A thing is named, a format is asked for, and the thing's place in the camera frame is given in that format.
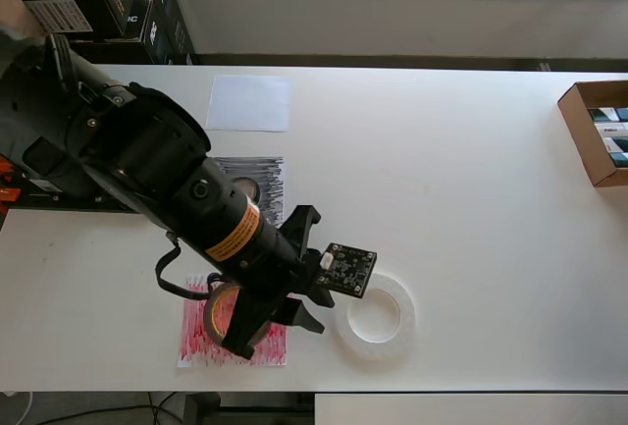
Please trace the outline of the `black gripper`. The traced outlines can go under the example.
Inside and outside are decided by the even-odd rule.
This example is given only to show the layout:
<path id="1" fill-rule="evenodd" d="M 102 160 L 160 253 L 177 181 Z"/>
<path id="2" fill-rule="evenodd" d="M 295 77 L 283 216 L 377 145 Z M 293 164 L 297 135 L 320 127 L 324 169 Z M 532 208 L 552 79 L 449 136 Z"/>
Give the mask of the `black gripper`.
<path id="1" fill-rule="evenodd" d="M 263 220 L 244 250 L 221 266 L 239 286 L 223 348 L 251 358 L 253 337 L 267 322 L 315 334 L 325 331 L 296 298 L 303 294 L 323 304 L 323 289 L 316 284 L 321 253 L 308 247 L 310 230 L 320 219 L 313 206 L 298 205 L 279 228 Z"/>

